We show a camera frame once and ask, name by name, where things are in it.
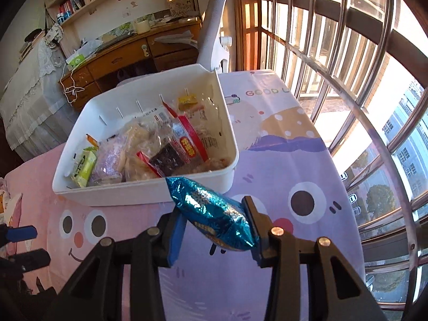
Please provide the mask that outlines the blue foil snack packet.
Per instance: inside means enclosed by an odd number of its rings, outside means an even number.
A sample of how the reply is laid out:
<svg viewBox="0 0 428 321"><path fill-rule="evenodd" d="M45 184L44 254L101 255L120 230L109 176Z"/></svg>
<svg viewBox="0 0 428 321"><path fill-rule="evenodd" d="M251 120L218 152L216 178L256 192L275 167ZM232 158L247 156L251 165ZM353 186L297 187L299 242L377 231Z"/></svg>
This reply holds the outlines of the blue foil snack packet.
<svg viewBox="0 0 428 321"><path fill-rule="evenodd" d="M224 250L249 251L258 243L243 206L183 176L166 179L170 198L183 216Z"/></svg>

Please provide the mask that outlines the dark brown foil packet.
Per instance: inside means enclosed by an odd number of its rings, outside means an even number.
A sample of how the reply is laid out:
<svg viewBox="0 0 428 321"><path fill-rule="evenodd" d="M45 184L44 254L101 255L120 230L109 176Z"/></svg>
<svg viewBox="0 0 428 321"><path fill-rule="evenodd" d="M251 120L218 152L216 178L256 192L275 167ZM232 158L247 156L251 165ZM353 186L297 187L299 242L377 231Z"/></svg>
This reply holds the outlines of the dark brown foil packet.
<svg viewBox="0 0 428 321"><path fill-rule="evenodd" d="M136 155L155 175L161 178L172 176L178 169L189 163L189 160L171 143L166 143L165 146L151 157L143 151L138 151Z"/></svg>

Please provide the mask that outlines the green pineapple cake packet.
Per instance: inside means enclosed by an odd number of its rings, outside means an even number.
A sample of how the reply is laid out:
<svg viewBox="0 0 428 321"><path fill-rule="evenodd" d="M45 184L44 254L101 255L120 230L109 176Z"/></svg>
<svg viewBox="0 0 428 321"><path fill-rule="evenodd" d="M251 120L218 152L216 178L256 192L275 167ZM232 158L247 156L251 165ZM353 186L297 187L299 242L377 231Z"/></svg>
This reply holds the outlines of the green pineapple cake packet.
<svg viewBox="0 0 428 321"><path fill-rule="evenodd" d="M70 176L76 186L79 188L87 186L96 161L97 150L94 147L86 147L77 159Z"/></svg>

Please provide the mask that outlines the orange grey snack packet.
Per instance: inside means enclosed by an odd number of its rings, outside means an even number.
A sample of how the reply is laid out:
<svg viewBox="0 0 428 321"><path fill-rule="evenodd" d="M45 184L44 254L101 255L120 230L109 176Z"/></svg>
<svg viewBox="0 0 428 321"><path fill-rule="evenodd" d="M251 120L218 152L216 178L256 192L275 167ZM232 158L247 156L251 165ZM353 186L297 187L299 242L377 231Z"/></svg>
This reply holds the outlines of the orange grey snack packet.
<svg viewBox="0 0 428 321"><path fill-rule="evenodd" d="M86 134L86 140L94 147L94 148L99 148L99 144L97 142L96 139L94 139L92 136L90 136L89 134Z"/></svg>

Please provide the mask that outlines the yellow small candy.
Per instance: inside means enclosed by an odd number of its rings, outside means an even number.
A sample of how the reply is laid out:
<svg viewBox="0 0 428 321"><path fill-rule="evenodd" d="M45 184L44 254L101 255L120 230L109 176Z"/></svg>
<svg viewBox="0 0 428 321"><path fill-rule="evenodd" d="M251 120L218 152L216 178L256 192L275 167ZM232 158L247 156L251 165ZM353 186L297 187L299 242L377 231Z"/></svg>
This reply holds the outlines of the yellow small candy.
<svg viewBox="0 0 428 321"><path fill-rule="evenodd" d="M178 97L178 108L180 111L187 111L196 105L198 105L198 100L194 94L187 94Z"/></svg>

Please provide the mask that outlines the cartoon print table cloth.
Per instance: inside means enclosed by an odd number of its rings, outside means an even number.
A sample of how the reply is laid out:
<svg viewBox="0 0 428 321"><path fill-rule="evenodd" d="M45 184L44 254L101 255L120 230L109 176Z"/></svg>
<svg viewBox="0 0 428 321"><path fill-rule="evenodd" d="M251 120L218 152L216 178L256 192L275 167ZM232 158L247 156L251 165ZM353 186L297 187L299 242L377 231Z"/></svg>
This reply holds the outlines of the cartoon print table cloth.
<svg viewBox="0 0 428 321"><path fill-rule="evenodd" d="M228 197L252 197L259 212L298 238L330 238L364 273L356 219L330 153L283 82L271 71L222 75L239 161ZM21 225L38 235L18 244L20 252L43 248L48 267L27 273L29 289L60 290L104 236L132 238L157 223L172 205L90 208L56 195L52 180L61 147L37 156L6 176L19 199ZM194 226L184 233L178 260L160 270L168 320L262 320L271 272L249 252L221 252Z"/></svg>

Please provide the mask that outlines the red white striped packet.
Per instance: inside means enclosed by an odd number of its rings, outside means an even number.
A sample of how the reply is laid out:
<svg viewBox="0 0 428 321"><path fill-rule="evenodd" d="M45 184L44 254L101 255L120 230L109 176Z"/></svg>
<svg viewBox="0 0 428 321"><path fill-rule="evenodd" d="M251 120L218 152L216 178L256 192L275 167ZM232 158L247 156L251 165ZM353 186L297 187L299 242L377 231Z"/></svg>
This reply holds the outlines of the red white striped packet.
<svg viewBox="0 0 428 321"><path fill-rule="evenodd" d="M186 157L188 159L199 157L203 162L206 162L208 153L188 118L183 114L178 114L166 102L162 101L162 105L173 118L173 134Z"/></svg>

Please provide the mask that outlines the clear pastry snack bag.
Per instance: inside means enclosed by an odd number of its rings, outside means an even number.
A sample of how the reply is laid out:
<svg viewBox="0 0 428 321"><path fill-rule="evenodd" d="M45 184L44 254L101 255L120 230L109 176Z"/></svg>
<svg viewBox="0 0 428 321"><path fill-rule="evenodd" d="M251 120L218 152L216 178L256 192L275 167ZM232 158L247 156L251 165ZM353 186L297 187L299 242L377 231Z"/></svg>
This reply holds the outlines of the clear pastry snack bag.
<svg viewBox="0 0 428 321"><path fill-rule="evenodd" d="M160 178L140 160L136 153L143 151L155 155L166 143L172 144L173 130L170 122L147 122L134 119L123 129L126 137L124 177L126 182L147 181Z"/></svg>

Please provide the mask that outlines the clear nut snack packet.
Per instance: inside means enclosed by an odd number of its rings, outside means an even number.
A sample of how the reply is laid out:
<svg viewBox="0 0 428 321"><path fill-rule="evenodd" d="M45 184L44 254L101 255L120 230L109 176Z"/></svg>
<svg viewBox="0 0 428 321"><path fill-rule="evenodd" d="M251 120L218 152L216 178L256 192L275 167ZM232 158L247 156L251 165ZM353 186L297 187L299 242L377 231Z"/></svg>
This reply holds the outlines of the clear nut snack packet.
<svg viewBox="0 0 428 321"><path fill-rule="evenodd" d="M198 104L191 109L189 121L209 157L220 155L221 122L215 105Z"/></svg>

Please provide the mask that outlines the white lace curtain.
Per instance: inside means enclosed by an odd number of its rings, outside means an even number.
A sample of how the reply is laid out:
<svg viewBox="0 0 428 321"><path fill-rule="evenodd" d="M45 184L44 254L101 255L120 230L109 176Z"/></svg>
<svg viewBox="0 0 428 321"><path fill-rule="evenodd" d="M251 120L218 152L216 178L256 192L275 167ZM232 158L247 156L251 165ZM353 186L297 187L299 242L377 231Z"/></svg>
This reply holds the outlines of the white lace curtain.
<svg viewBox="0 0 428 321"><path fill-rule="evenodd" d="M64 143L78 118L59 84L64 69L62 50L40 39L4 87L6 141L25 162Z"/></svg>

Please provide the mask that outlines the white plastic storage bin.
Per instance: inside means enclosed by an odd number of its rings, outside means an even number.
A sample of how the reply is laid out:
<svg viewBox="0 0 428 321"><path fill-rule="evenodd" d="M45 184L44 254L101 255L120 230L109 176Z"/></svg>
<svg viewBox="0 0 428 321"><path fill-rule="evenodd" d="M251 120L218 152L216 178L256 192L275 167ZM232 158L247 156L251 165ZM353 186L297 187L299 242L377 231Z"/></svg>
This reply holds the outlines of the white plastic storage bin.
<svg viewBox="0 0 428 321"><path fill-rule="evenodd" d="M67 139L52 189L90 207L168 201L167 179L175 176L225 193L238 159L219 77L193 64L91 99Z"/></svg>

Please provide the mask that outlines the wooden desk with drawers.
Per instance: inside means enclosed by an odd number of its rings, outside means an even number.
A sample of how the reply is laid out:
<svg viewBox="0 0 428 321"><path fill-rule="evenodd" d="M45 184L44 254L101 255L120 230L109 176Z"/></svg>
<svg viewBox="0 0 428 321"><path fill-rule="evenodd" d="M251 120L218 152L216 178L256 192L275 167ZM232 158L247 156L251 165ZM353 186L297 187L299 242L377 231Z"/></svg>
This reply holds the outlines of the wooden desk with drawers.
<svg viewBox="0 0 428 321"><path fill-rule="evenodd" d="M161 44L155 39L187 31L197 40L201 24L199 18L168 23L145 34L129 36L90 56L59 80L67 101L79 112L90 99L125 79L194 64L198 57L196 48L186 44Z"/></svg>

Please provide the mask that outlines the green tissue box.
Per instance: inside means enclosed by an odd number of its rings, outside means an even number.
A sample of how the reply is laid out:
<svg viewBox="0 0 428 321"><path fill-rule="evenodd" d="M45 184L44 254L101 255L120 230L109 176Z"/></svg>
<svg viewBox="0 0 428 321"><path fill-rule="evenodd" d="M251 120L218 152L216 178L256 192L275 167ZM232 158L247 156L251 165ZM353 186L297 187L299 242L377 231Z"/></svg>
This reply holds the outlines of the green tissue box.
<svg viewBox="0 0 428 321"><path fill-rule="evenodd" d="M67 68L69 71L79 67L86 60L85 56L79 53L74 53L66 59Z"/></svg>

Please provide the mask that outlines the grey mesh office chair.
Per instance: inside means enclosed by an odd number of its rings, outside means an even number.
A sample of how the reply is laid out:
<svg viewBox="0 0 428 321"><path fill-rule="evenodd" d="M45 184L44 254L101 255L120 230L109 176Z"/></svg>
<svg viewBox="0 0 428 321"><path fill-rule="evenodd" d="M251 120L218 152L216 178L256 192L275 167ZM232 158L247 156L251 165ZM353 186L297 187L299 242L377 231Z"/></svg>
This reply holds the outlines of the grey mesh office chair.
<svg viewBox="0 0 428 321"><path fill-rule="evenodd" d="M228 72L230 60L228 47L232 38L220 35L220 24L227 0L210 0L205 19L197 40L189 32L160 36L155 39L161 44L186 44L198 50L197 64L208 72Z"/></svg>

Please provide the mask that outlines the white mug on desk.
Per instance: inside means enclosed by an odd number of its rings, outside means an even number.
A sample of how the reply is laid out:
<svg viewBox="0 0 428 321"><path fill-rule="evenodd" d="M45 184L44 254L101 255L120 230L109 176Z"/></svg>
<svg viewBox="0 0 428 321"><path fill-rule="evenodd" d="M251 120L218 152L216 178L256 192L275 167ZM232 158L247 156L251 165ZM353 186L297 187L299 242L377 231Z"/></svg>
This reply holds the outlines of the white mug on desk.
<svg viewBox="0 0 428 321"><path fill-rule="evenodd" d="M148 20L135 21L134 23L135 31L137 34L145 34L151 30L151 25Z"/></svg>

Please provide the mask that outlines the metal window security bars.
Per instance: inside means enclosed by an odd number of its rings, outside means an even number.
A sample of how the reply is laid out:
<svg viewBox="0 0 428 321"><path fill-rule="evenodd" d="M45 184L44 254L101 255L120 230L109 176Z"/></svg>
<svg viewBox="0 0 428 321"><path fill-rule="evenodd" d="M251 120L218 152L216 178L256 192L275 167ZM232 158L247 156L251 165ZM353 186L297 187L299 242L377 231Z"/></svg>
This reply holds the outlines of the metal window security bars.
<svg viewBox="0 0 428 321"><path fill-rule="evenodd" d="M427 0L238 0L237 66L270 69L348 195L389 320L427 301Z"/></svg>

